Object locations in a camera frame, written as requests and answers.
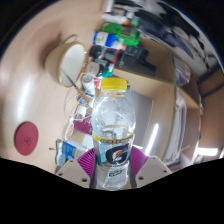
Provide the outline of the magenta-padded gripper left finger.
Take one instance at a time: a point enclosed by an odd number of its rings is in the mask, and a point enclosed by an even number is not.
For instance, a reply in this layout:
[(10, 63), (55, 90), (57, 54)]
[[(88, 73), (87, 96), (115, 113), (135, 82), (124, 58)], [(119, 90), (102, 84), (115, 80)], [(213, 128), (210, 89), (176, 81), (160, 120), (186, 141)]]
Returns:
[(69, 159), (56, 175), (83, 188), (94, 189), (94, 159), (94, 150), (90, 149), (78, 159)]

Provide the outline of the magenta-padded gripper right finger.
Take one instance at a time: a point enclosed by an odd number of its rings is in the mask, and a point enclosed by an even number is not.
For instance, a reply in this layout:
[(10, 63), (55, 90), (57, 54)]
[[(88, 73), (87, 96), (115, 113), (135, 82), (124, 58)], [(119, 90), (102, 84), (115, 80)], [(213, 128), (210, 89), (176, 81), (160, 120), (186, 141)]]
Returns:
[(146, 186), (170, 174), (169, 168), (157, 156), (146, 156), (140, 149), (132, 147), (129, 188)]

